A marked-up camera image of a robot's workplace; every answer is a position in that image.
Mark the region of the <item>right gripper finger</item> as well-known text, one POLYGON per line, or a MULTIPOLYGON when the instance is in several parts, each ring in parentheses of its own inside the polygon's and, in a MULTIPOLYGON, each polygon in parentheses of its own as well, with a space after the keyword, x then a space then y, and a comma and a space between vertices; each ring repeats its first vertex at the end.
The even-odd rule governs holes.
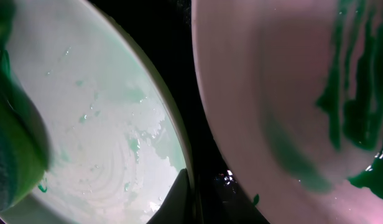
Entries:
POLYGON ((188 172, 182 169, 163 204, 147 224, 187 224, 192 222, 191 190, 188 172))

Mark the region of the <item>green sponge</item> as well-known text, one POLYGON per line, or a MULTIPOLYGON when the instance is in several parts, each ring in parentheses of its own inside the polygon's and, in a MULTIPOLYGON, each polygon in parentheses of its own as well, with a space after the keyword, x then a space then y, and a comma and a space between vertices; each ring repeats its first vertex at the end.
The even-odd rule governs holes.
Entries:
POLYGON ((16 83, 6 50, 15 13, 14 1, 0 0, 0 211, 22 200, 50 162, 44 122, 16 83))

